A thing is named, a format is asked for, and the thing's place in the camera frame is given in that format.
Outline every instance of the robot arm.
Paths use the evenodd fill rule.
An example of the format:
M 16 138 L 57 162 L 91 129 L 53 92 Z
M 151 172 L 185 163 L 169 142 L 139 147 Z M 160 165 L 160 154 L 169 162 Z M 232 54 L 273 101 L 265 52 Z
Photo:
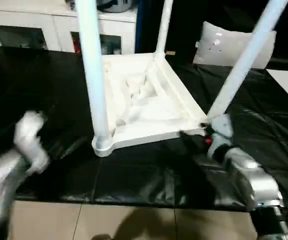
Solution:
M 250 155 L 232 144 L 228 115 L 210 121 L 206 129 L 211 137 L 207 155 L 222 164 L 246 201 L 259 240 L 288 240 L 288 225 L 281 213 L 283 198 L 275 179 Z
M 7 239 L 16 189 L 31 173 L 41 173 L 48 165 L 48 156 L 36 136 L 43 123 L 39 114 L 27 112 L 16 124 L 15 147 L 0 155 L 0 239 Z

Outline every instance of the table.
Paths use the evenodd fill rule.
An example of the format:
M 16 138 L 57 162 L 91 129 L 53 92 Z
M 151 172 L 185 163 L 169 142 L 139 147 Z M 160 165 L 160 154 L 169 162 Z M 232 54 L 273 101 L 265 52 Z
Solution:
M 173 69 L 207 112 L 229 67 Z M 83 63 L 74 53 L 0 47 L 0 153 L 12 145 L 26 110 L 47 117 L 40 132 L 52 163 L 17 191 L 18 200 L 245 211 L 222 168 L 198 137 L 182 137 L 95 156 Z M 232 104 L 234 143 L 278 182 L 288 207 L 288 94 L 266 70 L 251 70 Z

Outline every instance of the red component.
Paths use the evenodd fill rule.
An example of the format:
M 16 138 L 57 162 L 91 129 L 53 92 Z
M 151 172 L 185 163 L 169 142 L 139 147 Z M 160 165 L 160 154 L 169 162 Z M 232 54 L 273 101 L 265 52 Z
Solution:
M 212 144 L 212 142 L 213 142 L 213 139 L 211 138 L 211 137 L 206 137 L 205 138 L 205 143 L 207 144 L 207 145 L 211 145 Z

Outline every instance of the cabinet door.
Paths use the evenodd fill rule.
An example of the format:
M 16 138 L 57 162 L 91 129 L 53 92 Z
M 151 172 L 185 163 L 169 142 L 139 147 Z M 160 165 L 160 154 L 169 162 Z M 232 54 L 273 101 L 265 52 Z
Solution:
M 61 51 L 51 15 L 0 11 L 0 46 Z
M 54 16 L 62 51 L 76 52 L 78 49 L 78 19 L 70 16 Z M 136 24 L 133 22 L 99 20 L 102 53 L 133 54 L 135 52 Z

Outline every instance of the white cushion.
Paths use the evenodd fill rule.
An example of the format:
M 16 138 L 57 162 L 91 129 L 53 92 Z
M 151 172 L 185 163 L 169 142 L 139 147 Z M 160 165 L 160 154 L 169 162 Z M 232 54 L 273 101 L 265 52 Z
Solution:
M 250 32 L 228 31 L 205 21 L 193 63 L 234 66 L 251 36 Z M 266 67 L 274 50 L 275 37 L 276 31 L 272 31 L 252 68 L 264 69 Z

